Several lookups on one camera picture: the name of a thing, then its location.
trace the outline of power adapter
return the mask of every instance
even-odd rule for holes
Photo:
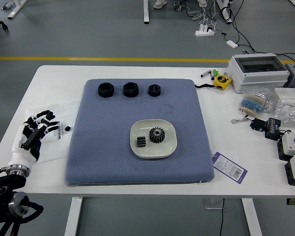
[[[281,121],[279,119],[274,119],[274,118],[269,118],[266,121],[265,125],[265,137],[267,139],[272,139],[275,141],[278,141],[280,138],[280,126],[281,126]]]

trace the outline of yellow tape measure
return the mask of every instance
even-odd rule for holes
[[[221,90],[226,89],[228,85],[232,82],[232,79],[227,77],[226,75],[217,75],[214,78],[213,84],[215,86],[220,86]]]

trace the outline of gear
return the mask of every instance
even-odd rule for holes
[[[149,139],[153,143],[159,144],[165,139],[165,131],[160,127],[155,127],[149,131]]]

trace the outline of black hex nut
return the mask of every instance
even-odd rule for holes
[[[148,94],[152,97],[157,97],[161,95],[161,86],[160,85],[150,85],[148,87]]]
[[[114,95],[114,86],[111,83],[102,83],[98,86],[98,94],[101,97],[111,97]]]
[[[123,94],[126,97],[135,97],[139,94],[139,87],[134,82],[129,82],[123,86]]]

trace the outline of floor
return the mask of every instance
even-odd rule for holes
[[[162,9],[149,1],[148,25],[142,0],[28,0],[14,19],[0,0],[0,141],[38,67],[116,65],[227,67],[233,54],[226,44],[237,41],[232,25],[216,9],[215,36],[196,37],[199,21],[174,11],[174,0]],[[212,0],[208,0],[208,11]],[[236,13],[241,1],[234,1]],[[200,10],[196,0],[187,0]],[[295,53],[295,7],[288,0],[245,1],[236,16],[238,30],[259,52]],[[247,44],[240,37],[240,44]],[[30,195],[45,207],[37,219],[22,225],[20,235],[64,235],[71,198]],[[255,199],[264,236],[295,236],[295,206],[286,199]],[[221,211],[204,209],[199,198],[85,198],[77,235],[218,235]],[[249,235],[239,199],[226,199],[222,235]]]

